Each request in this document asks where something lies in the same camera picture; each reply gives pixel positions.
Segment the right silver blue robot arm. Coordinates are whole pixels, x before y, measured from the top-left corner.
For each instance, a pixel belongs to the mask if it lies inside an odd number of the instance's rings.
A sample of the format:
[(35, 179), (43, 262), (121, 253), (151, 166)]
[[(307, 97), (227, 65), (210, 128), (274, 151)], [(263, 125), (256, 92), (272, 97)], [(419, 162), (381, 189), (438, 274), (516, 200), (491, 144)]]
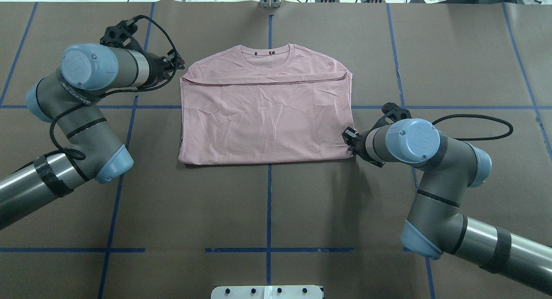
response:
[(403, 163), (422, 171), (401, 242), (411, 252), (439, 259), (444, 253), (551, 295), (551, 248), (459, 211), (469, 188), (492, 171), (487, 152), (440, 132), (431, 122), (405, 119), (342, 137), (353, 154), (378, 167)]

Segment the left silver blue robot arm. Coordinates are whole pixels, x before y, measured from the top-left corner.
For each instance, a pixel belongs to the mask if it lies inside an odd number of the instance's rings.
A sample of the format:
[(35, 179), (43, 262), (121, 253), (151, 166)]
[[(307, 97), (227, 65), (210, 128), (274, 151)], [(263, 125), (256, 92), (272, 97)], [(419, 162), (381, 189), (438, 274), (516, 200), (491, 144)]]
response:
[(75, 44), (60, 66), (26, 94), (26, 106), (49, 124), (51, 153), (1, 180), (1, 228), (63, 198), (88, 181), (105, 184), (134, 165), (98, 102), (113, 93), (148, 92), (173, 79), (184, 63), (175, 48), (165, 57), (141, 47)]

